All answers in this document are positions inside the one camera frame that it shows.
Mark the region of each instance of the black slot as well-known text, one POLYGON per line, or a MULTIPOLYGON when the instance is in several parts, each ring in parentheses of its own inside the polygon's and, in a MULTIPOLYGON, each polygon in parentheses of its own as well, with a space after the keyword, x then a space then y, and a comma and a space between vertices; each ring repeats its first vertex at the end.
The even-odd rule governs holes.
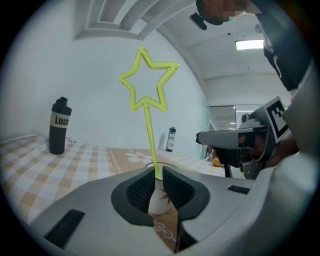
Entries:
POLYGON ((250 191, 250 188, 246 188, 246 187, 242 187, 242 186, 235 186, 235 185, 231 185, 227 189, 234 191, 234 192, 241 193, 241 194, 245 194, 245 195, 248 194, 250 191))
POLYGON ((45 239, 60 248, 64 248, 84 215, 84 212, 74 209, 69 210, 45 236, 45 239))

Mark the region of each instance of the plaid fabric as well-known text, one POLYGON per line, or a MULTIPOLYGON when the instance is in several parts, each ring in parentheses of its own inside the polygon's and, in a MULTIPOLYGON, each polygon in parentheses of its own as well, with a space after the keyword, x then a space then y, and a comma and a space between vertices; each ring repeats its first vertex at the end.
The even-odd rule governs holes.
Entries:
MULTIPOLYGON (((65 141, 65 152, 49 152, 47 137, 34 134, 0 143, 1 185, 12 209, 31 223, 44 209, 84 183, 144 168, 150 150, 106 148, 65 141)), ((157 150, 159 162, 224 177, 222 168, 188 156, 157 150)))

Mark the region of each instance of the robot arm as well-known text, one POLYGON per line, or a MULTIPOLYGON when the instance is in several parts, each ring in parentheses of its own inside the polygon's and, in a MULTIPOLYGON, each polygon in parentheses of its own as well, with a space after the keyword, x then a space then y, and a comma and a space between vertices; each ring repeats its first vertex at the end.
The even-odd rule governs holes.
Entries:
POLYGON ((233 166, 240 168, 247 179, 255 179, 266 162, 274 157, 280 140, 289 131, 282 118, 284 110, 280 98, 276 97, 253 113, 244 114, 239 129, 199 132, 196 142, 215 148, 226 174, 229 166, 233 166), (256 135, 265 138, 265 145, 260 157, 253 159, 249 153, 255 145, 256 135), (245 136, 245 141, 239 145, 241 136, 245 136))

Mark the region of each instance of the ceiling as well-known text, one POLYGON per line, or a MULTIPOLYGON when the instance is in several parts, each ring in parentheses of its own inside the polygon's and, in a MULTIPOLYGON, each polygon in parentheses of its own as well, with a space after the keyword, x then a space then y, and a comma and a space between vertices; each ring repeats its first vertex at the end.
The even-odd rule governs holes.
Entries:
POLYGON ((223 76, 275 73, 262 49, 236 50, 235 41, 263 39, 258 20, 243 15, 220 26, 199 29, 189 16, 196 0, 78 0, 75 37, 122 37, 144 40, 158 30, 180 53, 202 86, 223 76), (141 30, 139 20, 147 24, 141 30))

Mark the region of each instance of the ceiling light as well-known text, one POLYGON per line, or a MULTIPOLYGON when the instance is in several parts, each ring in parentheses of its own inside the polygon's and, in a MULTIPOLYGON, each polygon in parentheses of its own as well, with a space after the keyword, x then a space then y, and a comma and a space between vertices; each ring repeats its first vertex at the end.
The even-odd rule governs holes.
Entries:
POLYGON ((264 41, 263 40, 236 41, 235 46, 237 50, 263 49, 264 41))
POLYGON ((238 113, 252 113, 253 110, 237 110, 238 113))

